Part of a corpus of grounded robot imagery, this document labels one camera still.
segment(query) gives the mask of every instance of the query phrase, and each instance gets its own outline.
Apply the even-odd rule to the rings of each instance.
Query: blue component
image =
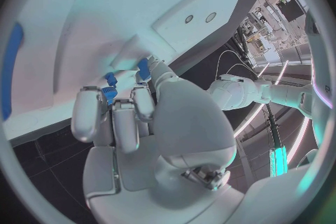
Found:
[[[112,104],[114,97],[116,97],[116,95],[118,94],[118,92],[116,91],[116,88],[115,87],[105,87],[105,88],[102,88],[101,90],[106,96],[106,99],[108,100],[108,104],[109,105]]]
[[[139,63],[138,63],[138,67],[140,69],[139,71],[139,76],[142,80],[147,80],[149,78],[151,78],[151,72],[148,69],[148,59],[142,59]]]
[[[7,44],[7,49],[4,53],[3,68],[1,74],[1,103],[3,120],[9,118],[12,113],[12,77],[15,59],[21,40],[24,36],[24,30],[21,25],[16,23],[10,39]]]
[[[107,73],[106,76],[105,76],[105,79],[108,81],[108,84],[110,86],[116,87],[116,84],[118,83],[118,80],[116,80],[113,72]]]

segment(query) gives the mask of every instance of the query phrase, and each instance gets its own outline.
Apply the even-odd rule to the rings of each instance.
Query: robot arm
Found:
[[[295,87],[273,85],[271,81],[252,81],[246,77],[223,74],[207,90],[222,110],[244,108],[253,101],[267,104],[270,101],[299,109],[311,118],[312,86]]]

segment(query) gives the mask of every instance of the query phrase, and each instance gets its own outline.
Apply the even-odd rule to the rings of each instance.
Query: circular hole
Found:
[[[216,13],[211,13],[207,18],[206,18],[206,22],[211,22],[216,16]]]
[[[189,22],[192,21],[193,18],[194,18],[193,15],[188,16],[188,17],[185,19],[185,23],[188,24]]]

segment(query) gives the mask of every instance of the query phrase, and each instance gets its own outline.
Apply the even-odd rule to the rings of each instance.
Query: dark floor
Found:
[[[226,46],[221,47],[181,77],[206,90],[214,81],[218,57],[227,49]],[[233,53],[223,54],[218,75],[226,73],[238,62]],[[242,66],[235,67],[230,73],[250,77],[250,72]],[[250,109],[251,107],[247,107],[225,112],[234,129]],[[96,223],[85,204],[82,189],[84,164],[92,146],[92,143],[77,141],[70,126],[66,126],[57,132],[14,147],[18,160],[35,187],[55,208],[75,223]]]

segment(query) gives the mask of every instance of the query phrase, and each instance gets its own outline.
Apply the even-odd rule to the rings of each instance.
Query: white curved surface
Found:
[[[11,123],[5,124],[7,139],[71,117],[77,91],[85,85],[107,86],[104,75],[108,72],[116,72],[119,96],[128,97],[134,84],[134,66],[142,54],[145,57],[152,53],[171,63],[201,41],[204,34],[208,35],[225,24],[237,2],[213,1],[212,7],[221,5],[222,14],[217,14],[209,23],[205,22],[205,18],[195,16],[186,25],[185,18],[181,21],[182,15],[167,15],[181,1],[54,0],[50,4],[47,0],[34,0],[34,8],[29,8],[28,1],[18,17],[19,21],[25,22],[25,37],[13,74],[14,113],[9,119]],[[208,5],[209,2],[205,0],[185,2],[183,6],[178,6],[179,14],[186,11],[201,14]],[[160,30],[156,29],[159,34],[154,30],[159,18],[162,25],[173,26],[166,33],[178,39],[168,39]],[[195,35],[197,38],[183,45],[179,43],[183,36],[190,37],[194,32],[202,34]],[[129,46],[129,41],[134,37],[137,37],[137,41]],[[120,54],[124,46],[129,46],[126,50],[129,52]],[[119,61],[117,68],[111,65],[116,59]],[[29,72],[29,77],[23,77],[27,60],[36,71]],[[18,116],[22,113],[36,118],[38,122],[25,130],[14,130],[10,125],[20,124],[22,118]]]

